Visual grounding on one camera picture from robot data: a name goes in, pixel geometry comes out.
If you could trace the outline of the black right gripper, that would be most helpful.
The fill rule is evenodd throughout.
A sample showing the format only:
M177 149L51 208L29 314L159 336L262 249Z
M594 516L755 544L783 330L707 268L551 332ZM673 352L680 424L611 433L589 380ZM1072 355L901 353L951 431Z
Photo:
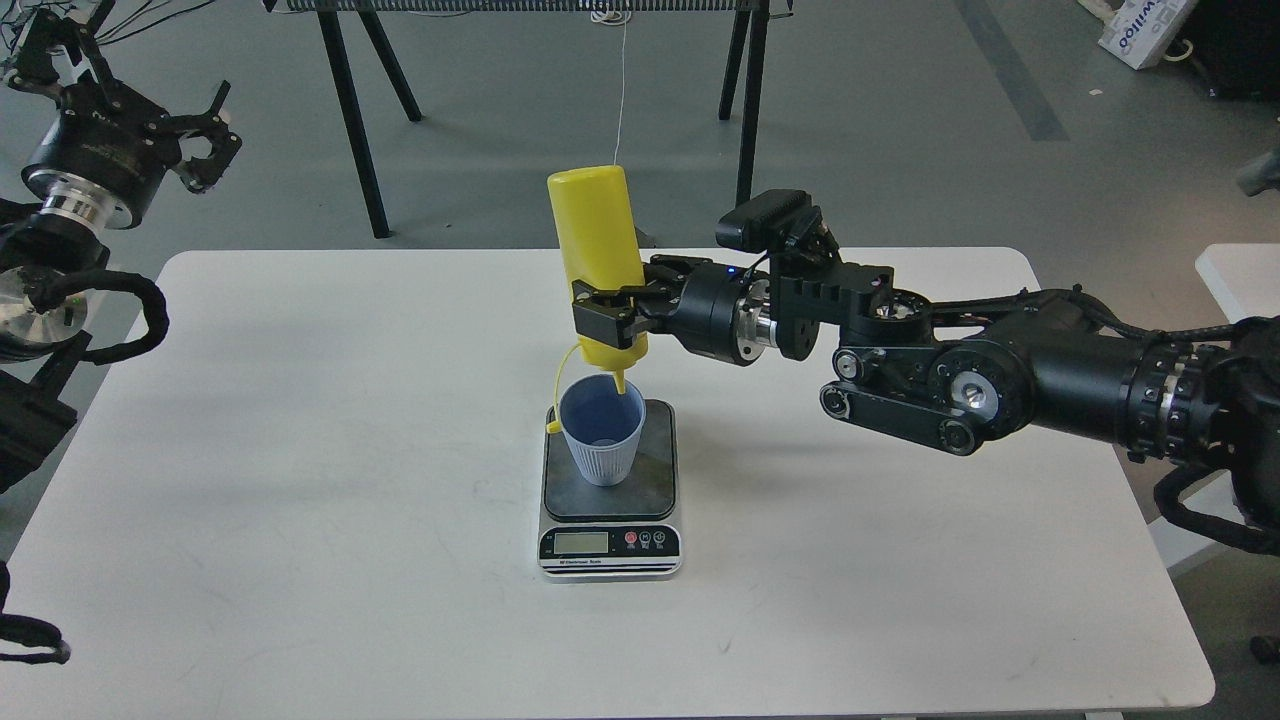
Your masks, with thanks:
M576 334L611 348L640 334L667 334L689 352L748 366L773 345L769 278L709 258L658 254L643 263L643 281L604 290L571 283Z

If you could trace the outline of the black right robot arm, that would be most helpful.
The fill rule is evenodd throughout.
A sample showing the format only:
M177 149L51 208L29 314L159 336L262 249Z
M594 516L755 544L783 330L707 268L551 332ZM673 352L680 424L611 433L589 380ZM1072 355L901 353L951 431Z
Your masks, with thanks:
M1028 425L1164 459L1161 516L1251 553L1277 553L1277 319L1146 331L1082 288L933 304L888 266L783 250L768 268L659 255L636 282L571 282L573 323L614 348L643 332L740 366L763 348L805 359L838 331L836 420L968 456Z

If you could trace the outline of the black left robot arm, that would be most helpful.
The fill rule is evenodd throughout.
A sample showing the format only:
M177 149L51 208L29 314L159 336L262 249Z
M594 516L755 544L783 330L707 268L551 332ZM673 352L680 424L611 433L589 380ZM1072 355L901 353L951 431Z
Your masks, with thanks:
M78 364L125 361L166 337L165 296L143 275L109 269L101 233L137 227L168 172L192 193L209 191L242 145L221 114L228 82L206 111L174 115L111 73L96 40L111 9L102 1L84 20L33 10L4 76L58 110L20 173L36 201L3 201L3 361L44 360L29 380L3 375L4 489L38 469L76 424L60 392ZM137 297L146 332L92 348L90 291Z

